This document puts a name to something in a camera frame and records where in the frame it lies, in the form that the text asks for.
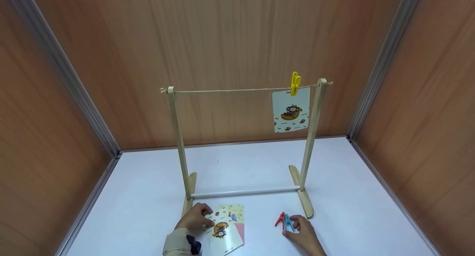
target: string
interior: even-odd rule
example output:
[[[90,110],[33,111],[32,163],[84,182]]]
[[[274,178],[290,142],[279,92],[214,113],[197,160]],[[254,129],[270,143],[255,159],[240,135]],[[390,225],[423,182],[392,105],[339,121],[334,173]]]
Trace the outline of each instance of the string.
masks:
[[[306,85],[306,86],[299,86],[300,88],[305,87],[312,87],[312,86],[319,86],[319,84],[315,85]],[[242,91],[269,91],[269,90],[290,90],[291,87],[277,87],[277,88],[254,88],[254,89],[234,89],[234,90],[196,90],[196,91],[175,91],[175,93],[214,93],[214,92],[242,92]],[[160,88],[160,93],[166,93],[166,88]]]

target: hand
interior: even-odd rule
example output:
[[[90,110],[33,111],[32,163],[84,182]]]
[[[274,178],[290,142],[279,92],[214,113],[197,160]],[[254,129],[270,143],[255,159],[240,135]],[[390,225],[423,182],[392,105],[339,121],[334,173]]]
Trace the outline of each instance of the hand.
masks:
[[[292,233],[284,230],[283,236],[304,249],[308,255],[325,256],[312,224],[301,215],[292,215],[290,220],[294,222],[294,228],[299,232]]]
[[[188,230],[202,227],[214,226],[214,222],[206,219],[205,215],[212,214],[213,210],[205,203],[196,203],[191,209],[181,218],[175,229],[186,228]]]

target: clothespin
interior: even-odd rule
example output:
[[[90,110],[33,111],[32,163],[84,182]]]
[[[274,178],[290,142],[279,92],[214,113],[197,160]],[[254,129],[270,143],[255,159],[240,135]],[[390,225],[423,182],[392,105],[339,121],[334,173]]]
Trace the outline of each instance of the clothespin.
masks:
[[[290,220],[290,217],[288,214],[285,214],[284,221],[285,221],[284,230],[287,230],[287,225],[290,225],[290,229],[292,229],[292,232],[294,233],[295,232],[294,223]]]
[[[285,212],[282,212],[280,214],[279,218],[275,222],[275,227],[277,226],[277,224],[279,224],[279,222],[282,222],[282,230],[285,230]]]
[[[300,81],[302,77],[298,75],[297,72],[292,73],[292,81],[290,82],[290,95],[295,96],[297,94],[298,87],[300,86]]]

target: sleeve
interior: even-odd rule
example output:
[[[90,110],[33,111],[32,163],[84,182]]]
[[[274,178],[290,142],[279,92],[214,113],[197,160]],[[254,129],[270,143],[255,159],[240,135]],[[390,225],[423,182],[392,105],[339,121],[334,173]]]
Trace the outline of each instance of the sleeve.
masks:
[[[190,256],[191,246],[186,239],[188,229],[179,228],[173,230],[167,236],[163,246],[163,256]]]

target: booth wall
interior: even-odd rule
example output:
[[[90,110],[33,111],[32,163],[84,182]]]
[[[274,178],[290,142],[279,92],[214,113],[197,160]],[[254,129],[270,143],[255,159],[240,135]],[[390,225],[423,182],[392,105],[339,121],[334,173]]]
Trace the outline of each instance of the booth wall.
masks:
[[[0,255],[53,255],[110,156],[0,0]]]
[[[475,255],[475,0],[420,0],[357,144],[444,255]]]
[[[175,145],[160,87],[333,81],[318,135],[345,134],[400,0],[36,0],[121,149]],[[276,134],[270,92],[178,96],[185,144]]]

